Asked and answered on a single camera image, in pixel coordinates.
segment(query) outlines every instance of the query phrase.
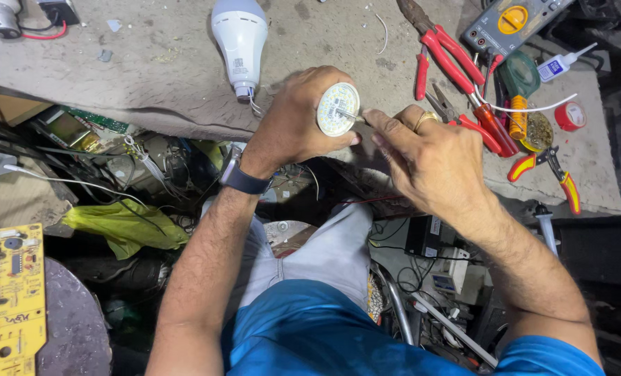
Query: plastic bag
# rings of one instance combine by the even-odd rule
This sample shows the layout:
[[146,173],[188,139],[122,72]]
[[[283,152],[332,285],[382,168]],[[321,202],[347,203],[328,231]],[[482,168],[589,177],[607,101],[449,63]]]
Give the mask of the plastic bag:
[[148,210],[130,199],[122,202],[155,223],[166,235],[152,224],[136,217],[120,203],[74,207],[64,215],[62,222],[73,229],[104,235],[118,260],[130,258],[144,245],[162,250],[176,250],[181,244],[187,243],[187,233],[155,207]]

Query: concrete workbench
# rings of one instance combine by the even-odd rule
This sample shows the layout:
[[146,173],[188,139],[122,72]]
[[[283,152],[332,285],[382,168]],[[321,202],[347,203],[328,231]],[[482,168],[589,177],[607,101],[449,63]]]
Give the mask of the concrete workbench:
[[[24,0],[29,13],[22,23],[40,27],[47,20],[38,6]],[[154,131],[195,139],[246,140],[259,119],[248,104],[238,103],[210,31],[212,0],[83,0],[74,2],[81,22],[59,39],[0,40],[0,92],[39,98],[83,108]],[[356,82],[363,108],[394,115],[413,99],[413,81],[421,44],[417,30],[399,12],[395,0],[259,0],[269,21],[262,54],[256,103],[270,106],[271,94],[262,86],[276,85],[310,66],[335,65]],[[458,37],[480,13],[477,0],[420,1],[432,21]],[[376,18],[387,24],[385,30]],[[106,20],[119,19],[111,31]],[[100,49],[111,49],[111,61],[97,60]],[[437,82],[460,111],[472,115],[467,100],[432,62],[429,82]],[[574,133],[561,131],[552,111],[545,115],[560,145],[561,166],[570,171],[581,196],[583,211],[621,213],[621,198],[597,78],[588,65],[551,84],[542,84],[530,103],[544,106],[573,92],[587,112],[589,124]],[[428,102],[419,103],[430,109]],[[369,141],[372,132],[357,126],[365,142],[334,152],[337,165],[351,172],[369,197],[392,192],[384,174],[387,166]],[[565,195],[547,166],[523,175],[516,183],[506,175],[516,157],[503,159],[484,151],[486,183],[505,197],[538,199],[558,204]]]

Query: wristwatch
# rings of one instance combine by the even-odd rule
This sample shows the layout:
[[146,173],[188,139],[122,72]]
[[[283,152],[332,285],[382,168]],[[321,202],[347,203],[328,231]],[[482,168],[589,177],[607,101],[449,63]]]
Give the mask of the wristwatch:
[[273,182],[273,177],[266,180],[257,179],[241,171],[242,154],[243,151],[239,147],[231,146],[231,150],[222,164],[220,184],[229,185],[238,191],[250,195],[261,195],[269,189]]

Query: gold ring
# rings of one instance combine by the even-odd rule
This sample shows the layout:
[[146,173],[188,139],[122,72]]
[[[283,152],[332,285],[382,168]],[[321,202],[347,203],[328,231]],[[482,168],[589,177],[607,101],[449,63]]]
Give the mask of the gold ring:
[[440,122],[438,120],[438,115],[436,115],[433,111],[424,111],[422,116],[419,117],[417,124],[415,124],[415,129],[413,129],[413,132],[417,133],[417,129],[419,128],[419,126],[422,124],[424,120],[427,120],[427,119],[433,119],[433,120],[436,120],[436,122]]

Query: hand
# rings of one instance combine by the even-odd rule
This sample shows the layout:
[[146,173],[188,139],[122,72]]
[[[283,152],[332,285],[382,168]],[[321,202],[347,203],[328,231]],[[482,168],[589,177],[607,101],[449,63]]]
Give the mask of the hand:
[[275,96],[257,132],[248,142],[241,159],[241,170],[253,177],[267,179],[282,165],[358,144],[361,136],[356,132],[329,137],[315,121],[322,95],[339,82],[355,84],[347,73],[332,66],[308,68],[290,78]]
[[480,227],[496,199],[483,182],[482,137],[432,118],[419,122],[423,114],[415,105],[394,118],[379,110],[363,112],[396,188],[418,209],[467,235]]

